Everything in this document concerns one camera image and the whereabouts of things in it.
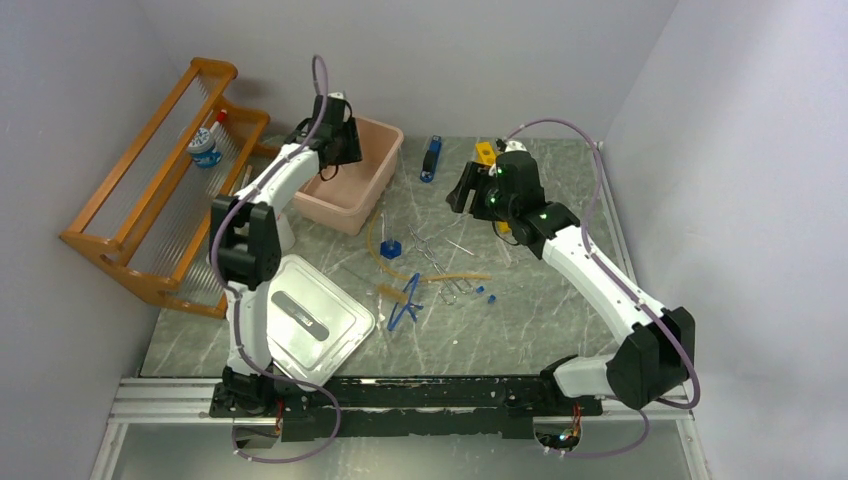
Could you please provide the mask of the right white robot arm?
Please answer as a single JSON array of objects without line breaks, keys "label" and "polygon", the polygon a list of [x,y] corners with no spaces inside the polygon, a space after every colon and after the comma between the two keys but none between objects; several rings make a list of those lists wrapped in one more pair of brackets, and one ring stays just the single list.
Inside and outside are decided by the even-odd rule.
[{"label": "right white robot arm", "polygon": [[638,410],[694,380],[692,314],[641,290],[568,207],[547,200],[530,153],[507,150],[492,165],[467,162],[446,201],[455,213],[507,223],[516,243],[568,280],[613,335],[612,354],[566,357],[550,366],[552,379],[539,389],[548,412],[565,413],[582,396],[614,397]]}]

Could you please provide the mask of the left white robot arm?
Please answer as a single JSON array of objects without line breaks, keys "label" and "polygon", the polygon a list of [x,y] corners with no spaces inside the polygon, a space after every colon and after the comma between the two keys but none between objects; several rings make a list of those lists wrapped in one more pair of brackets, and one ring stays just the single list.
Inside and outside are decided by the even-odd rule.
[{"label": "left white robot arm", "polygon": [[283,253],[294,244],[284,209],[323,170],[361,159],[346,95],[319,94],[311,117],[285,138],[269,166],[237,193],[213,200],[209,259],[225,290],[230,324],[229,357],[214,409],[261,416],[275,407],[267,298]]}]

